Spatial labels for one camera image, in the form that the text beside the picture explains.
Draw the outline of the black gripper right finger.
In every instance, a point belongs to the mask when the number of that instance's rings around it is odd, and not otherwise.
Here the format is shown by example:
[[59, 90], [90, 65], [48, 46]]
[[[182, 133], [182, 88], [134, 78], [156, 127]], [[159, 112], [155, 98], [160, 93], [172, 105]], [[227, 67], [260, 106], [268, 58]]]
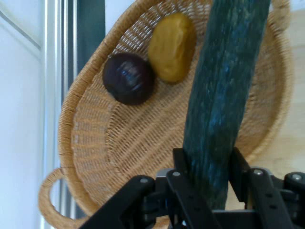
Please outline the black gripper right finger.
[[291, 172], [284, 179], [268, 169], [250, 167], [234, 148], [230, 156], [229, 181], [246, 209], [253, 209], [264, 229], [305, 227], [305, 175]]

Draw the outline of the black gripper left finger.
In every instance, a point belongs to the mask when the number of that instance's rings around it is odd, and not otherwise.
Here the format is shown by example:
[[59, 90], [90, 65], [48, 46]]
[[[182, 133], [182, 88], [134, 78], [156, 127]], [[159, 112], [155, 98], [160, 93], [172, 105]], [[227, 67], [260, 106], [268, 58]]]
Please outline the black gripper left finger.
[[173, 160], [174, 168], [161, 170], [157, 178], [132, 177], [81, 228], [152, 229], [163, 216], [174, 229], [221, 228], [188, 180], [183, 149], [173, 150]]

